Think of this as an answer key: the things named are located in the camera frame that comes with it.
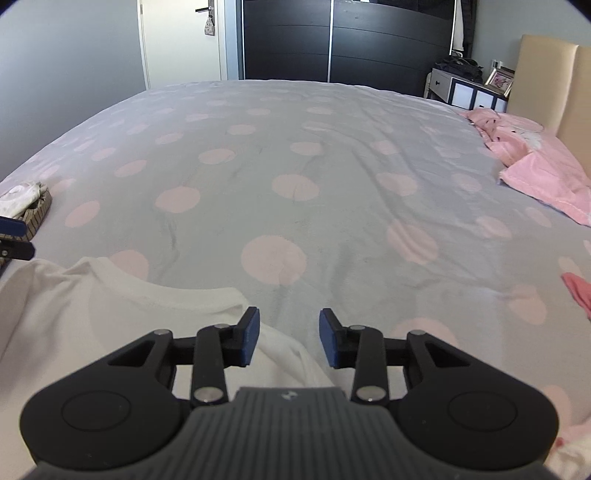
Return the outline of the beige padded headboard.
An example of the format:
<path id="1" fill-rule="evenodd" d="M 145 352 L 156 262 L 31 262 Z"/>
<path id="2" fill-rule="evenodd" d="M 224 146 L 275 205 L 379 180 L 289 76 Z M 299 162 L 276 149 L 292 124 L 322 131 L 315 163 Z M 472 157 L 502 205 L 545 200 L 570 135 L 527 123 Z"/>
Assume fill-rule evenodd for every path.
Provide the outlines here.
<path id="1" fill-rule="evenodd" d="M 590 172 L 591 50 L 553 37 L 524 35 L 507 112 L 553 133 Z"/>

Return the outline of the white t-shirt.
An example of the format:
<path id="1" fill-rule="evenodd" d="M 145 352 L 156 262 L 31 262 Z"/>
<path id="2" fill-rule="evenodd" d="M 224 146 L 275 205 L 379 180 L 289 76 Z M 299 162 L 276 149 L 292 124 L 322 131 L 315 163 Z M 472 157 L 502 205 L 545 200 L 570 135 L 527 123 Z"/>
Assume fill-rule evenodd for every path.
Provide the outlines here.
<path id="1" fill-rule="evenodd" d="M 239 267 L 189 266 L 154 283 L 104 257 L 70 267 L 47 260 L 11 266 L 1 279 L 1 476 L 19 479 L 33 466 L 19 433 L 26 401 L 45 386 L 157 329 L 178 337 L 214 323 L 235 323 L 259 307 L 262 330 L 252 365 L 228 375 L 240 386 L 329 387 L 318 349 L 304 347 L 314 332 L 310 314 L 297 314 L 297 337 L 276 327 L 271 294 Z"/>

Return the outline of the brown striped garment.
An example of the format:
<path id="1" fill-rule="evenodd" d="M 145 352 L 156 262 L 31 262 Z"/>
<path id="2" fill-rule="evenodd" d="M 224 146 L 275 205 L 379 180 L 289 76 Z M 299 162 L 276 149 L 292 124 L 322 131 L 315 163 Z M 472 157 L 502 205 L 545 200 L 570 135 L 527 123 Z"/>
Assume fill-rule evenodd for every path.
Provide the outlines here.
<path id="1" fill-rule="evenodd" d="M 46 185 L 40 183 L 24 183 L 16 187 L 17 199 L 20 202 L 29 200 L 26 208 L 16 219 L 26 225 L 23 236 L 16 240 L 31 241 L 43 224 L 52 204 L 52 196 Z"/>

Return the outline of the black sliding wardrobe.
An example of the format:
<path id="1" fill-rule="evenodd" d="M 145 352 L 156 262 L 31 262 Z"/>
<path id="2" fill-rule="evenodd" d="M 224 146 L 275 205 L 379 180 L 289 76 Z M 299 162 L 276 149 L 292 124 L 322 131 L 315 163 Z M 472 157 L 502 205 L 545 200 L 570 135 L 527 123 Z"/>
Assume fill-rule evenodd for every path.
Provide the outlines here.
<path id="1" fill-rule="evenodd" d="M 454 49 L 472 47 L 475 1 L 245 1 L 245 76 L 421 96 Z"/>

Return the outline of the white door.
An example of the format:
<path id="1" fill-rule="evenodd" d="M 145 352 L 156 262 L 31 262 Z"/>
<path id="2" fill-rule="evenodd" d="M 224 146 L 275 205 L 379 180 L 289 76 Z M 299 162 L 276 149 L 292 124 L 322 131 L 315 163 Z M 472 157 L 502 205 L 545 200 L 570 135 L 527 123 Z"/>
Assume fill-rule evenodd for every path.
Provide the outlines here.
<path id="1" fill-rule="evenodd" d="M 137 8 L 148 89 L 228 77 L 222 1 L 141 0 Z"/>

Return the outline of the stack of folded clothes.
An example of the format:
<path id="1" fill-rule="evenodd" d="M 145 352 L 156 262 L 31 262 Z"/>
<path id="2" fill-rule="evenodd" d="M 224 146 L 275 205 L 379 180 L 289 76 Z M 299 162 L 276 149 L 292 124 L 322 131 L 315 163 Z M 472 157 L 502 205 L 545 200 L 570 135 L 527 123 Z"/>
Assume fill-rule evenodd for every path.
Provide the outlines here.
<path id="1" fill-rule="evenodd" d="M 545 465 L 560 479 L 589 479 L 590 421 L 561 433 Z"/>

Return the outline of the black bag on nightstand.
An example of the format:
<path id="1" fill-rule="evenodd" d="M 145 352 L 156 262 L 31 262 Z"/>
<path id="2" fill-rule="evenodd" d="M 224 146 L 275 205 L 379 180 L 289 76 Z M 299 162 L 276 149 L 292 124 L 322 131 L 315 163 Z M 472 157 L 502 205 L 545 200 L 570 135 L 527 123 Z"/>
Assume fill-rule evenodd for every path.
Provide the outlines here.
<path id="1" fill-rule="evenodd" d="M 436 62 L 434 68 L 472 82 L 483 81 L 483 68 L 478 62 L 471 58 L 464 58 L 458 53 L 448 55 Z"/>

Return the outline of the white black nightstand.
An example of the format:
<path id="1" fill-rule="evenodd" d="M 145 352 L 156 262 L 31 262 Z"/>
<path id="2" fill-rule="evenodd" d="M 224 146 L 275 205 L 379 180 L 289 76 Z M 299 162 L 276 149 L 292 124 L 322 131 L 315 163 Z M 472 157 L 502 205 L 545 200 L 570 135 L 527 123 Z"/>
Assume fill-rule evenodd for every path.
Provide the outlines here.
<path id="1" fill-rule="evenodd" d="M 464 110 L 489 108 L 504 113 L 508 106 L 500 91 L 439 69 L 428 74 L 424 98 Z"/>

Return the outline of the coral pink pillow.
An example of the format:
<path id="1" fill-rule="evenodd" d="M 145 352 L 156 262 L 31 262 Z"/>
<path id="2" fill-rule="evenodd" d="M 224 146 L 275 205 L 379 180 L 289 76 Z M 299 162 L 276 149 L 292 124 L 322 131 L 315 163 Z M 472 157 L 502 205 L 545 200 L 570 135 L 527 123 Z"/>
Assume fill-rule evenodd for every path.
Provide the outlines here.
<path id="1" fill-rule="evenodd" d="M 575 302 L 591 320 L 591 284 L 572 272 L 563 273 L 561 279 Z"/>

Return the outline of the picture frame on nightstand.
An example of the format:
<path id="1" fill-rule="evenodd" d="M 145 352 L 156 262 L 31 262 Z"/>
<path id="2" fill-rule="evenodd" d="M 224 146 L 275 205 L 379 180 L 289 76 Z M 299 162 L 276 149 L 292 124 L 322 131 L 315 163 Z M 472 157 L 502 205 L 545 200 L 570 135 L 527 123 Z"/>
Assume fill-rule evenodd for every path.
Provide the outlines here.
<path id="1" fill-rule="evenodd" d="M 515 71 L 504 67 L 493 68 L 485 86 L 508 98 L 514 83 Z"/>

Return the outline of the light pink pillow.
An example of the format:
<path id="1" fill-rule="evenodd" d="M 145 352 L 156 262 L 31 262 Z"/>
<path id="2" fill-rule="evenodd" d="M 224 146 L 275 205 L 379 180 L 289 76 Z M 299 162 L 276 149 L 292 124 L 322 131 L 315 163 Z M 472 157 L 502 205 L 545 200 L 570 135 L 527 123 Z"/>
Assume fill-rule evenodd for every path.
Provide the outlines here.
<path id="1" fill-rule="evenodd" d="M 489 108 L 463 116 L 504 165 L 499 174 L 504 184 L 590 225 L 590 179 L 561 140 L 532 120 Z"/>

